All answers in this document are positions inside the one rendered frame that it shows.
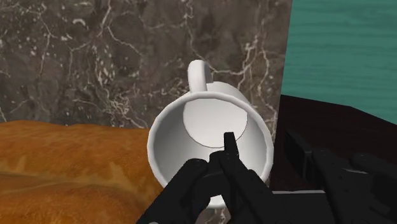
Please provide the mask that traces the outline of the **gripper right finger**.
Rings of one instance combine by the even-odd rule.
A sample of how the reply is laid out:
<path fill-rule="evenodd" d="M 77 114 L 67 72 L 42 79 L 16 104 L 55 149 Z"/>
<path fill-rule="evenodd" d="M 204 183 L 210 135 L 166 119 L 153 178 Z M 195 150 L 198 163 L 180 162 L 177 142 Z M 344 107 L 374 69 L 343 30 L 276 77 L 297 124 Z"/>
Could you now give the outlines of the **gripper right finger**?
<path fill-rule="evenodd" d="M 336 224 L 397 224 L 397 165 L 369 153 L 345 159 L 292 130 L 284 152 L 301 178 L 323 189 Z"/>

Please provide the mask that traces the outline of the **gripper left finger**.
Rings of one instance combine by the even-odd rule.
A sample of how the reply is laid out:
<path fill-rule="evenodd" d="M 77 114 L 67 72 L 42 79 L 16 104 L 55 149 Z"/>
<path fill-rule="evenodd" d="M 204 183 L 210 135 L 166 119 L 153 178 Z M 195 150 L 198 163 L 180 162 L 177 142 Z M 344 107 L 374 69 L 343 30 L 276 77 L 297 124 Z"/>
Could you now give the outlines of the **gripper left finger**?
<path fill-rule="evenodd" d="M 224 134 L 224 147 L 208 161 L 187 160 L 136 224 L 195 224 L 218 195 L 231 215 L 227 224 L 293 224 L 272 191 L 240 160 L 233 133 Z"/>

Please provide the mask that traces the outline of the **golden brown bread loaf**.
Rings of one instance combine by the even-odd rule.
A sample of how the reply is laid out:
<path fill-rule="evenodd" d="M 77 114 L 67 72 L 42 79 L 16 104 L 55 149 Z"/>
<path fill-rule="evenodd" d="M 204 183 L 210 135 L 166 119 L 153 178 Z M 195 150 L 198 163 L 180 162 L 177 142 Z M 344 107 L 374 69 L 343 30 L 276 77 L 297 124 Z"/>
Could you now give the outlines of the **golden brown bread loaf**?
<path fill-rule="evenodd" d="M 162 191 L 146 129 L 0 123 L 0 224 L 136 224 Z"/>

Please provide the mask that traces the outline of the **white mug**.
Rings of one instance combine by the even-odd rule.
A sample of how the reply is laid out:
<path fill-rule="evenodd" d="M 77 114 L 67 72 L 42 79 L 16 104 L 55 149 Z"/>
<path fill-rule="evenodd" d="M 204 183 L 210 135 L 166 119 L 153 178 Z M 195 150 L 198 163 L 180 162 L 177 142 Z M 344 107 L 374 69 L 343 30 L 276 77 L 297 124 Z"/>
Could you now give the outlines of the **white mug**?
<path fill-rule="evenodd" d="M 263 118 L 235 87 L 213 81 L 209 66 L 193 60 L 187 70 L 189 91 L 167 105 L 150 128 L 147 152 L 162 186 L 191 158 L 209 160 L 233 132 L 243 164 L 268 180 L 274 161 L 272 136 Z"/>

